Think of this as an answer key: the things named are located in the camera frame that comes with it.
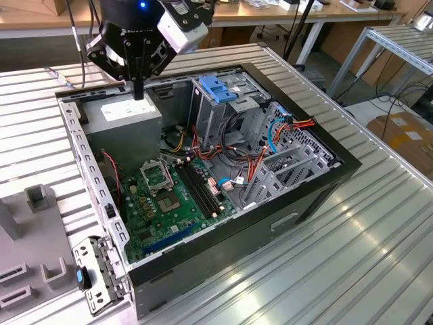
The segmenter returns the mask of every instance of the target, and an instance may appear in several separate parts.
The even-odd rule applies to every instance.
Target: workbench
[[[87,34],[90,25],[90,11],[87,0],[74,0],[72,12],[78,34]],[[0,7],[0,39],[20,37],[48,37],[72,35],[68,13],[61,16],[47,16],[33,12]],[[313,23],[307,40],[302,48],[297,64],[304,64],[319,33],[326,22],[355,22],[369,20],[390,20],[390,25],[397,24],[405,12],[393,13],[380,11],[357,13],[344,7],[338,0],[332,0],[330,5],[324,5],[320,12],[311,12],[306,23]],[[247,3],[222,3],[215,8],[212,27],[258,26],[291,24],[295,18],[294,12],[288,12],[280,6],[272,5],[267,9],[256,9]]]
[[[361,162],[304,223],[168,302],[141,324],[423,324],[433,312],[433,184],[337,104],[257,44],[177,56],[164,74],[251,62]],[[74,84],[80,66],[56,67]],[[87,86],[105,83],[89,64]],[[0,74],[0,196],[38,183],[56,193],[71,246],[101,228],[43,69]],[[137,324],[123,301],[93,319],[66,293],[14,324]]]

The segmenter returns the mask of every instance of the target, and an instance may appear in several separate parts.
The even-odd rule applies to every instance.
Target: yellow wire
[[[294,121],[293,123],[306,123],[306,122],[311,122],[311,118],[309,120],[305,120],[305,121]]]
[[[185,132],[182,132],[181,139],[179,140],[179,144],[177,145],[177,147],[175,149],[171,150],[171,152],[178,152],[182,148],[184,135],[185,135]]]

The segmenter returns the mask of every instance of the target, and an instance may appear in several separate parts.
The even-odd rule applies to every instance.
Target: green motherboard
[[[210,193],[210,175],[203,162],[195,158],[189,164]],[[173,181],[173,186],[152,195],[149,185],[154,186],[158,182],[163,182],[166,171]],[[163,171],[159,167],[152,167],[146,171],[147,181],[141,172],[123,180],[122,211],[130,236],[125,251],[130,263],[139,261],[148,254],[155,253],[236,213],[231,201],[224,194],[219,194],[214,198],[219,206],[217,216],[205,215],[189,190],[195,192],[197,183],[194,187],[188,188],[178,171],[176,165],[167,165]]]

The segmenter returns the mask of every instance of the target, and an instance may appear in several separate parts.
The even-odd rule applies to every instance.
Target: aluminum extrusion table
[[[363,166],[307,221],[142,324],[423,324],[433,312],[433,184],[267,47],[178,56],[164,73],[255,64]],[[80,66],[57,67],[81,82]],[[104,83],[93,65],[87,85]],[[54,188],[71,245],[100,235],[43,69],[0,74],[0,196]],[[71,291],[14,324],[136,324],[128,301],[92,318]]]
[[[403,86],[416,69],[421,70],[427,75],[433,74],[433,35],[419,32],[407,25],[374,28],[366,27],[359,36],[358,41],[353,45],[352,50],[332,81],[332,84],[329,86],[327,90],[328,96],[334,96],[338,86],[340,86],[341,81],[352,66],[352,63],[367,39],[371,39],[377,44],[364,61],[362,67],[360,67],[357,76],[361,75],[365,69],[368,69],[382,47],[413,66],[410,73],[393,89],[392,95]]]

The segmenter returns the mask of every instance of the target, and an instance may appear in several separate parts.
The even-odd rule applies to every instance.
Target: blue cable
[[[274,151],[274,152],[277,152],[277,148],[274,146],[274,144],[273,144],[273,140],[272,140],[272,128],[273,128],[273,125],[276,123],[276,122],[284,122],[285,120],[284,120],[284,118],[277,118],[275,121],[273,121],[270,125],[269,125],[269,129],[268,129],[268,141],[269,141],[269,147],[271,147],[271,149]]]
[[[219,182],[218,182],[218,186],[223,185],[226,181],[230,181],[230,179],[228,177],[222,178]]]

